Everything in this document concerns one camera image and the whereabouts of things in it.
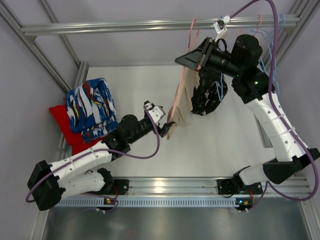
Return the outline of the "beige trousers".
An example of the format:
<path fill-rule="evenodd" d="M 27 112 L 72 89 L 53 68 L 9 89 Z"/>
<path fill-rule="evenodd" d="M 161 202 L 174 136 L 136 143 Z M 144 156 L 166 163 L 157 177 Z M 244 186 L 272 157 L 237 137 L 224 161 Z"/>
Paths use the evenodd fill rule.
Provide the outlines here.
<path fill-rule="evenodd" d="M 186 127 L 188 125 L 187 116 L 193 110 L 192 97 L 194 88 L 199 85 L 199 73 L 184 67 L 167 117 L 167 123 L 174 123 L 166 135 L 167 140 L 173 137 L 177 127 Z"/>

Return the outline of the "pink wire hanger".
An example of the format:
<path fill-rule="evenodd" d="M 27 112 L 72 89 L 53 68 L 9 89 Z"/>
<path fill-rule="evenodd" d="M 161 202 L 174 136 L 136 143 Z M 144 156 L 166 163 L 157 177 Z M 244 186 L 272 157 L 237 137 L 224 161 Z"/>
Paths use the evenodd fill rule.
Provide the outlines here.
<path fill-rule="evenodd" d="M 259 18 L 259 24 L 257 25 L 256 30 L 253 30 L 253 33 L 252 33 L 253 36 L 257 35 L 258 31 L 261 29 L 261 26 L 262 26 L 263 16 L 260 13 L 258 14 L 258 18 Z M 241 34 L 247 34 L 247 32 L 243 28 L 241 28 L 239 32 Z"/>
<path fill-rule="evenodd" d="M 197 18 L 194 17 L 191 21 L 191 25 L 190 25 L 190 29 L 189 29 L 189 34 L 188 34 L 188 43 L 187 43 L 187 51 L 189 52 L 191 50 L 191 47 L 195 44 L 195 41 L 198 39 L 198 36 L 199 36 L 199 29 L 196 30 L 195 32 L 195 35 L 193 36 L 193 29 L 194 29 L 194 25 L 197 21 Z M 182 69 L 182 73 L 181 73 L 181 77 L 180 77 L 180 80 L 179 80 L 179 84 L 177 86 L 177 89 L 176 89 L 176 92 L 175 92 L 175 97 L 174 97 L 174 101 L 173 101 L 173 106 L 171 108 L 171 112 L 170 112 L 170 115 L 169 115 L 169 120 L 173 119 L 174 118 L 174 115 L 175 115 L 175 111 L 176 111 L 176 108 L 177 108 L 177 105 L 178 105 L 178 100 L 180 98 L 180 92 L 181 92 L 181 89 L 183 88 L 183 80 L 184 80 L 184 75 L 185 75 L 185 67 L 183 67 Z"/>

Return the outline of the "blue patterned trousers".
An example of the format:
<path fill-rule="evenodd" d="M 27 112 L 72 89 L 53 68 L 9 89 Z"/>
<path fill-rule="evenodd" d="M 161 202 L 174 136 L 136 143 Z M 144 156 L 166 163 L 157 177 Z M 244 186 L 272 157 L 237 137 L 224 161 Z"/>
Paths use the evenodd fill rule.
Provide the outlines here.
<path fill-rule="evenodd" d="M 104 78 L 85 81 L 66 95 L 66 112 L 72 133 L 80 133 L 84 143 L 105 137 L 117 128 L 117 112 Z"/>

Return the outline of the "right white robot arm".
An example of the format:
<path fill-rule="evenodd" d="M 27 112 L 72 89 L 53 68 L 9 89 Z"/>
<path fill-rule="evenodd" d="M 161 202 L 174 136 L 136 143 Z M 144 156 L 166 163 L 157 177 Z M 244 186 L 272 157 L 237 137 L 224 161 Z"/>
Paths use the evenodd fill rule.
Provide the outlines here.
<path fill-rule="evenodd" d="M 262 52 L 256 37 L 242 34 L 231 52 L 221 50 L 219 41 L 206 37 L 197 48 L 175 59 L 175 63 L 198 72 L 205 80 L 213 74 L 231 77 L 234 92 L 262 125 L 274 150 L 274 159 L 244 167 L 232 178 L 218 183 L 220 195 L 246 192 L 265 181 L 279 185 L 320 157 L 317 148 L 309 148 L 298 137 L 269 76 L 258 69 Z"/>

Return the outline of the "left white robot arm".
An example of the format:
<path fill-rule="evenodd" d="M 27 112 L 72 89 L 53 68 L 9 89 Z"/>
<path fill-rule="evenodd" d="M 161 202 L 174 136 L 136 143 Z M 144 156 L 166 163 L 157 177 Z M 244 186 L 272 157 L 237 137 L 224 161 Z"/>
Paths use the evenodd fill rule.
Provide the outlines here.
<path fill-rule="evenodd" d="M 125 115 L 115 130 L 88 149 L 59 161 L 38 162 L 27 181 L 26 203 L 35 203 L 40 211 L 45 211 L 68 197 L 109 194 L 113 190 L 114 178 L 102 165 L 123 156 L 141 159 L 129 154 L 131 145 L 149 133 L 154 133 L 159 142 L 175 125 L 173 121 L 159 125 L 165 116 L 161 106 L 147 101 L 143 108 L 143 119 Z"/>

